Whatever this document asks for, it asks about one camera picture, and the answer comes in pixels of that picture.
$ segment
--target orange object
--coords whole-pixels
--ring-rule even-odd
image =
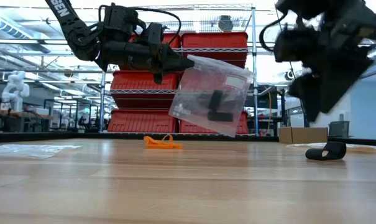
[[[168,142],[165,142],[164,140],[167,137],[169,137],[169,140]],[[146,142],[147,149],[182,149],[181,144],[173,143],[173,136],[171,134],[164,136],[161,141],[154,140],[149,136],[145,136],[144,141]]]

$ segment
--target wooden tabletop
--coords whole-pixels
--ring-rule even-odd
[[[270,142],[70,139],[47,160],[0,157],[0,224],[376,223],[376,150],[309,161]]]
[[[0,114],[2,115],[7,115],[8,111],[7,110],[0,110]],[[42,119],[53,119],[53,116],[51,115],[41,115],[39,114],[38,116],[28,113],[28,112],[10,112],[10,117],[11,118],[42,118]]]

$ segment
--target ceiling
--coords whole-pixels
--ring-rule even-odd
[[[71,0],[71,3],[80,16],[88,25],[98,21],[98,6],[100,4],[111,4],[115,2],[123,6],[148,6],[152,1],[139,1],[138,4],[134,1],[95,1],[95,0]],[[156,1],[158,6],[175,5],[175,1],[160,0]],[[186,0],[184,4],[215,4],[215,7],[219,7],[221,4],[231,3],[231,0]],[[376,11],[376,1],[366,1],[367,5]],[[273,1],[250,1],[241,0],[239,4],[253,4],[256,7],[255,13],[255,39],[258,41],[258,34],[264,27],[277,19],[277,14],[274,9]],[[230,15],[232,22],[234,22],[234,31],[246,31],[249,35],[249,42],[253,40],[252,32],[252,12],[246,11],[247,6],[240,11],[227,11],[219,8],[218,10],[173,10],[183,21],[182,32],[197,31],[197,32],[214,32],[217,31],[213,27],[213,22],[217,22],[221,15]],[[166,24],[171,31],[174,31],[176,22],[174,18],[153,12],[139,12],[139,17],[145,22],[161,22]],[[310,21],[312,24],[316,24],[319,18]],[[55,16],[48,8],[45,0],[30,0],[30,1],[16,1],[16,0],[1,0],[0,1],[0,20],[3,20],[13,26],[23,34],[26,34],[30,39],[59,39],[63,40],[64,36],[60,29],[60,25],[57,22]],[[294,24],[295,15],[289,14],[283,21],[289,24]],[[277,34],[280,32],[279,26],[270,28],[265,33],[266,42],[274,42]],[[15,39],[15,37],[0,30],[0,39]],[[17,44],[0,44],[0,48],[7,50],[8,52],[18,53],[24,59],[37,64],[44,65],[48,69],[70,69],[70,70],[99,70],[98,66],[93,62],[84,62],[78,60],[71,54],[71,50],[67,45],[41,45],[45,47],[50,53],[43,54],[32,49],[26,49],[25,47]],[[289,70],[291,66],[295,70],[301,69],[301,63],[295,62],[291,65],[289,63],[276,63],[272,55],[265,54],[263,49],[258,48],[260,53],[256,58],[257,78],[259,83],[281,83],[285,82],[284,72]],[[253,70],[253,58],[251,55],[247,57],[246,67]],[[31,63],[24,63],[14,57],[0,56],[0,68],[34,68]],[[100,81],[100,73],[77,73],[72,78],[64,76],[62,73],[48,73],[39,74],[43,79],[51,80],[92,80]],[[111,73],[106,75],[106,81],[112,81]],[[69,85],[69,88],[76,88],[81,90],[84,85]],[[88,90],[90,94],[95,94],[95,91]]]

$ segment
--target white humanoid robot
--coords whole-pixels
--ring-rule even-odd
[[[28,97],[30,89],[28,84],[24,83],[25,72],[13,71],[8,76],[8,82],[1,94],[1,109],[12,109],[15,112],[22,111],[22,97]]]

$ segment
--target blue wall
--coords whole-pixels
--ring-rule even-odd
[[[352,138],[376,139],[376,82],[357,82],[350,90]]]

